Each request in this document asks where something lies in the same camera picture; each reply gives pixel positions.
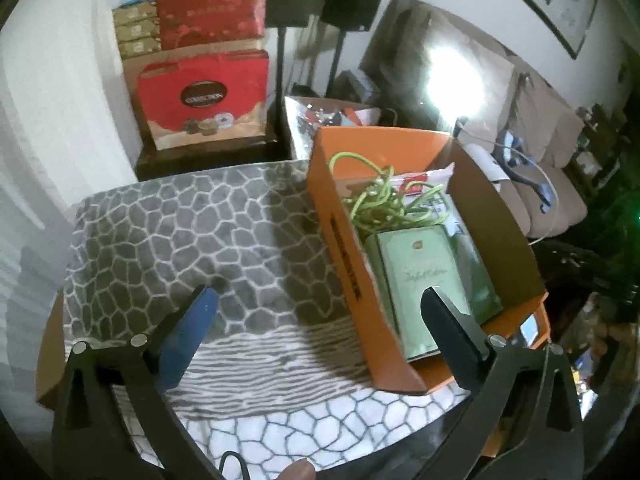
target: metal bolt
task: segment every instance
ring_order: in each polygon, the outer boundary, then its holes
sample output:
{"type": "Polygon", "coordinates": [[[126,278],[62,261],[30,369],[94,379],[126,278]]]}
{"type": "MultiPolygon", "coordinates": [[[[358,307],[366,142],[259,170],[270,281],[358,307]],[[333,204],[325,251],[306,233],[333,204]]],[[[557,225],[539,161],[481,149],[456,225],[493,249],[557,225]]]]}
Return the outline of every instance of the metal bolt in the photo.
{"type": "Polygon", "coordinates": [[[149,341],[149,339],[146,337],[146,334],[136,334],[131,338],[130,343],[134,348],[139,348],[146,345],[147,341],[149,341]]]}
{"type": "Polygon", "coordinates": [[[507,346],[507,340],[501,335],[497,334],[489,336],[489,343],[491,343],[491,346],[495,348],[504,348],[505,346],[507,346]]]}
{"type": "Polygon", "coordinates": [[[71,350],[74,354],[81,354],[86,350],[86,343],[84,341],[79,341],[71,350]]]}
{"type": "Polygon", "coordinates": [[[564,353],[562,347],[560,345],[557,345],[556,343],[551,343],[549,345],[549,349],[556,355],[562,355],[564,353]]]}

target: green book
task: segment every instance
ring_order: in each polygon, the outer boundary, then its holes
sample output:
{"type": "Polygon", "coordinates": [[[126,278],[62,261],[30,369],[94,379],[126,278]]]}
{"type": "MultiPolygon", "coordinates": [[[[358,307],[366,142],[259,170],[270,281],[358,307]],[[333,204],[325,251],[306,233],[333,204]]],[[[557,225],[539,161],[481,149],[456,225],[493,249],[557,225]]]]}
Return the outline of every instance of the green book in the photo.
{"type": "Polygon", "coordinates": [[[443,226],[371,235],[364,244],[388,322],[407,360],[438,352],[420,313],[424,290],[439,286],[458,310],[471,314],[449,237],[443,226]]]}

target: red gift box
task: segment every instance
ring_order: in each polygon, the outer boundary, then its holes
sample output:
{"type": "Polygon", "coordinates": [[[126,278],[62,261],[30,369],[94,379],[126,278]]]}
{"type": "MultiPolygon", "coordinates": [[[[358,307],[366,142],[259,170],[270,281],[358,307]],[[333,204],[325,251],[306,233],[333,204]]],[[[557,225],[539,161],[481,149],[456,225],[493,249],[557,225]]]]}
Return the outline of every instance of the red gift box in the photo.
{"type": "Polygon", "coordinates": [[[157,0],[163,50],[264,33],[266,0],[157,0]]]}
{"type": "Polygon", "coordinates": [[[264,135],[268,70],[264,50],[146,66],[138,95],[158,150],[264,135]]]}

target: speaker stand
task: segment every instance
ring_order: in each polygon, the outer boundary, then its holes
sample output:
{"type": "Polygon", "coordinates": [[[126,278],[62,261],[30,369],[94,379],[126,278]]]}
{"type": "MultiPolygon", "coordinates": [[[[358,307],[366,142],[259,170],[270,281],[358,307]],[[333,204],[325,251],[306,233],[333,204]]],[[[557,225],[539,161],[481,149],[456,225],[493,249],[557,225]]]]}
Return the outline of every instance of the speaker stand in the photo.
{"type": "Polygon", "coordinates": [[[284,40],[287,35],[286,27],[278,27],[278,51],[276,54],[276,129],[282,127],[282,78],[284,71],[284,40]]]}
{"type": "Polygon", "coordinates": [[[342,46],[344,38],[347,35],[346,30],[338,31],[338,41],[335,44],[334,62],[331,63],[331,72],[329,72],[329,82],[326,84],[326,92],[324,97],[331,97],[331,90],[334,88],[335,74],[338,72],[338,63],[340,63],[340,54],[342,54],[342,46]]]}

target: green cord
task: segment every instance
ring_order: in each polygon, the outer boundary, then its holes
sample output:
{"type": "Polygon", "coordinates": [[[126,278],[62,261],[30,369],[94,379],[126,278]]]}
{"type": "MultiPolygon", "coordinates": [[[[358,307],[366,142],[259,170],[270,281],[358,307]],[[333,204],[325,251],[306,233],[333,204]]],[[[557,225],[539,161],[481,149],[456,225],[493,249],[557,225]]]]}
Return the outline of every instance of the green cord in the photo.
{"type": "Polygon", "coordinates": [[[404,186],[403,191],[398,192],[391,185],[391,179],[394,176],[392,166],[379,168],[368,158],[353,152],[340,152],[332,156],[329,160],[331,174],[334,174],[335,163],[343,157],[355,158],[378,174],[376,179],[356,199],[342,199],[350,209],[351,221],[364,235],[438,225],[449,216],[447,212],[443,216],[434,217],[431,211],[416,216],[424,211],[420,206],[425,201],[442,191],[444,188],[442,184],[432,186],[427,182],[414,180],[404,186]],[[413,186],[424,186],[431,189],[417,197],[409,205],[404,205],[406,190],[413,186]]]}

